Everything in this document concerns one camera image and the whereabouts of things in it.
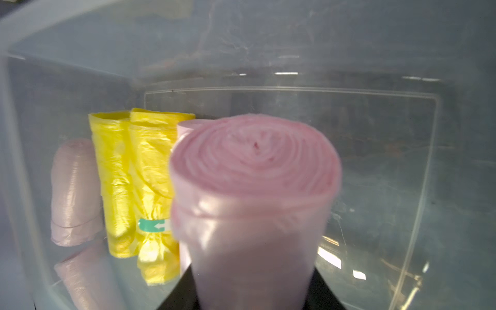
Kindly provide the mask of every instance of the container wall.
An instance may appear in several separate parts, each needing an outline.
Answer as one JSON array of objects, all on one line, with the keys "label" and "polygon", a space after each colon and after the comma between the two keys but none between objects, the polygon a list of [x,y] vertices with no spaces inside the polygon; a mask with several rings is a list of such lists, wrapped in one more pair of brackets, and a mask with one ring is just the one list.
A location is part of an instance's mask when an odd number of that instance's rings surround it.
[{"label": "container wall", "polygon": [[[324,132],[344,183],[316,265],[348,308],[492,309],[494,11],[129,0],[7,36],[1,188],[37,308],[74,309],[53,266],[85,247],[50,241],[55,151],[90,137],[88,113],[141,107],[265,113]],[[129,309],[155,309],[175,284],[147,287],[135,258],[110,262]]]}]

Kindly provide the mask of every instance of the rolled plastic bag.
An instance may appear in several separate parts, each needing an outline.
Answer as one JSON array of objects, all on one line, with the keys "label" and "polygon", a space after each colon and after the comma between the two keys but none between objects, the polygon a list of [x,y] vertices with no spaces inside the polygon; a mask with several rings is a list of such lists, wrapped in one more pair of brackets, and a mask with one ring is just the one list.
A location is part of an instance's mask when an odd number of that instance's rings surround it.
[{"label": "rolled plastic bag", "polygon": [[[178,141],[176,142],[176,145],[190,132],[210,122],[213,122],[213,120],[189,120],[178,123]],[[189,255],[189,251],[187,250],[187,245],[184,242],[179,242],[179,259],[181,262],[182,275],[191,264],[191,257]]]},{"label": "rolled plastic bag", "polygon": [[57,150],[52,166],[52,241],[73,247],[103,229],[100,180],[89,139],[74,139]]},{"label": "rolled plastic bag", "polygon": [[126,258],[138,254],[133,187],[129,174],[129,111],[89,115],[101,181],[109,251]]},{"label": "rolled plastic bag", "polygon": [[78,310],[125,310],[103,241],[55,265]]},{"label": "rolled plastic bag", "polygon": [[308,125],[219,119],[174,149],[174,236],[185,242],[203,310],[300,310],[341,164]]},{"label": "rolled plastic bag", "polygon": [[137,108],[130,114],[138,267],[148,285],[161,284],[179,275],[179,246],[170,231],[174,191],[168,167],[177,140],[177,124],[194,117]]}]

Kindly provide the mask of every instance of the pink garbage bag roll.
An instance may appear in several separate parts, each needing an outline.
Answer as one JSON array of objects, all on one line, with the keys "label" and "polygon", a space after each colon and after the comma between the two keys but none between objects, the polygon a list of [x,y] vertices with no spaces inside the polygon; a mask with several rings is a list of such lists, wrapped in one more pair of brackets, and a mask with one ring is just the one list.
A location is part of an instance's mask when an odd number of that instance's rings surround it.
[{"label": "pink garbage bag roll", "polygon": [[315,128],[265,115],[205,124],[170,159],[172,231],[204,310],[300,310],[341,163]]},{"label": "pink garbage bag roll", "polygon": [[72,247],[103,230],[100,179],[89,139],[65,142],[52,166],[52,241]]},{"label": "pink garbage bag roll", "polygon": [[78,310],[126,309],[108,259],[106,245],[96,241],[55,265]]},{"label": "pink garbage bag roll", "polygon": [[[179,143],[184,139],[190,132],[195,129],[202,127],[205,124],[213,122],[213,120],[189,120],[178,123],[178,141]],[[181,263],[181,275],[186,271],[186,269],[191,264],[191,257],[187,249],[187,245],[184,242],[179,242],[179,260]]]}]

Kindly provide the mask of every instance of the yellow garbage bag roll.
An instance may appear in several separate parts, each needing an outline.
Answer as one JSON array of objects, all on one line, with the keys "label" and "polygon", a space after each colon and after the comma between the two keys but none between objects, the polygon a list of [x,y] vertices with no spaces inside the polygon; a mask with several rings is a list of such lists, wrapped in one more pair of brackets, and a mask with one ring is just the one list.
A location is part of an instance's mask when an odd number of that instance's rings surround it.
[{"label": "yellow garbage bag roll", "polygon": [[133,109],[129,118],[138,267],[148,285],[161,284],[180,271],[179,245],[169,224],[174,196],[169,157],[177,140],[177,123],[195,115]]},{"label": "yellow garbage bag roll", "polygon": [[101,181],[101,195],[110,254],[126,258],[138,254],[128,135],[129,111],[89,116]]}]

